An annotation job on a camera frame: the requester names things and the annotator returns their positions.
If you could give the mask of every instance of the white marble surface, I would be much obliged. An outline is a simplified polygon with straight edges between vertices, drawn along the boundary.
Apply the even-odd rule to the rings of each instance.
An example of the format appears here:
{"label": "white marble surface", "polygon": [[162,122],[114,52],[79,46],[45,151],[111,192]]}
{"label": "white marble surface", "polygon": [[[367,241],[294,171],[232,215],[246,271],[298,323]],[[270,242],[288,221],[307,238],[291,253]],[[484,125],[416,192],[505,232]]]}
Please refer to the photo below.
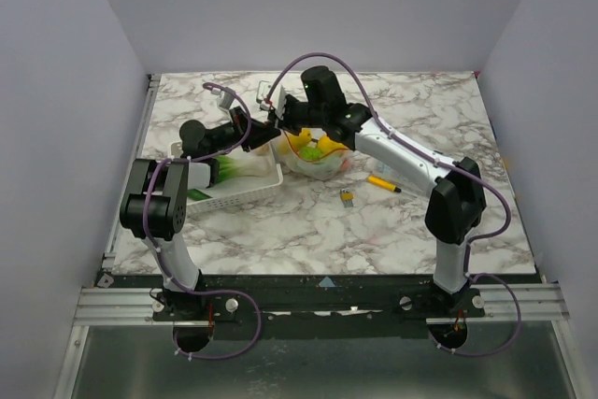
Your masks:
{"label": "white marble surface", "polygon": [[[235,89],[257,112],[259,81],[272,81],[276,75],[163,76],[143,155],[165,157],[188,119],[206,125],[222,121],[216,97],[202,89],[203,82]],[[482,176],[514,205],[473,74],[380,73],[361,79],[381,117],[432,149],[478,161]],[[350,101],[362,101],[348,75],[339,75],[339,80]],[[298,74],[289,74],[283,85],[304,98]],[[183,233],[193,261],[207,274],[433,273],[435,242],[423,221],[425,198],[413,190],[397,194],[365,182],[373,164],[371,158],[356,154],[348,172],[326,182],[287,174],[275,198],[188,218]],[[341,204],[341,188],[353,190],[354,208]],[[488,208],[479,232],[496,229],[504,217],[498,201],[488,192],[486,197]],[[472,272],[534,272],[519,214],[514,206],[512,210],[514,220],[505,234],[474,244]],[[119,230],[116,251],[114,273],[159,273],[151,254],[130,232]]]}

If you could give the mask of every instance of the white plastic basket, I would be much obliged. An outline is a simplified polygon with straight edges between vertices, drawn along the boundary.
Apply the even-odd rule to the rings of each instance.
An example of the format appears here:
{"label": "white plastic basket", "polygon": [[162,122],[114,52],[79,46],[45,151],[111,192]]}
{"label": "white plastic basket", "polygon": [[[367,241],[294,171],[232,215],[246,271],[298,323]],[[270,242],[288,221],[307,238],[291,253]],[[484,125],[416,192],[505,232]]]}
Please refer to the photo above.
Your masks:
{"label": "white plastic basket", "polygon": [[[235,155],[238,151],[242,150],[233,150],[231,154]],[[180,157],[181,152],[181,142],[170,144],[169,156],[171,158]],[[267,158],[273,167],[267,177],[239,177],[219,182],[206,190],[211,198],[201,201],[187,198],[187,215],[208,212],[222,207],[238,206],[277,195],[280,192],[280,184],[282,184],[282,169],[280,164],[275,161],[274,153],[269,145],[264,158]]]}

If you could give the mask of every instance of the yellow pen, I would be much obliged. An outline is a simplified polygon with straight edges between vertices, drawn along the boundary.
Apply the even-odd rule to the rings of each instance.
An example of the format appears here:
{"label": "yellow pen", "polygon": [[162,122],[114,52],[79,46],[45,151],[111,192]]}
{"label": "yellow pen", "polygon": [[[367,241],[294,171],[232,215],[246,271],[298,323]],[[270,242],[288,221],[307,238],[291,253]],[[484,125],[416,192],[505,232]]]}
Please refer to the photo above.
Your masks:
{"label": "yellow pen", "polygon": [[375,186],[381,187],[382,189],[386,189],[387,191],[397,192],[401,191],[400,188],[396,187],[394,184],[390,184],[389,182],[385,181],[384,179],[377,178],[373,175],[367,177],[367,181],[374,184]]}

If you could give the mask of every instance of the white wall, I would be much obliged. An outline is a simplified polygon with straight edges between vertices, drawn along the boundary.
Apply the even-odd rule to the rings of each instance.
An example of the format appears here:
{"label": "white wall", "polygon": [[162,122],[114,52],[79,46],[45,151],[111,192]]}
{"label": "white wall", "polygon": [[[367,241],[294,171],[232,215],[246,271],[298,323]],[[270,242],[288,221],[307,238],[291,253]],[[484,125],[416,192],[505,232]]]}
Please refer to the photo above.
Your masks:
{"label": "white wall", "polygon": [[313,50],[361,70],[479,69],[520,0],[109,0],[151,72],[280,69]]}
{"label": "white wall", "polygon": [[598,392],[598,0],[522,0],[480,88],[540,268]]}
{"label": "white wall", "polygon": [[0,0],[0,395],[49,398],[147,79],[107,0]]}

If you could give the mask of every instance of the green vegetable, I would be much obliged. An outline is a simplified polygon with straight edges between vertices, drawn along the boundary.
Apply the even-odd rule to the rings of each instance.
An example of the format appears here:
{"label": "green vegetable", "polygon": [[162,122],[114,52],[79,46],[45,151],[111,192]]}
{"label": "green vegetable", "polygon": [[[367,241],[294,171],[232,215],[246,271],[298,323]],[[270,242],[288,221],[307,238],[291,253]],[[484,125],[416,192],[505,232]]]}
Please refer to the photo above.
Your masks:
{"label": "green vegetable", "polygon": [[202,201],[211,198],[211,196],[203,193],[202,191],[198,191],[197,189],[190,189],[187,191],[187,198],[193,201]]}
{"label": "green vegetable", "polygon": [[271,167],[267,160],[261,156],[247,156],[232,158],[231,156],[217,156],[220,163],[216,182],[238,177],[267,177]]}
{"label": "green vegetable", "polygon": [[306,161],[316,161],[324,155],[322,150],[313,147],[303,147],[299,150],[299,156]]}

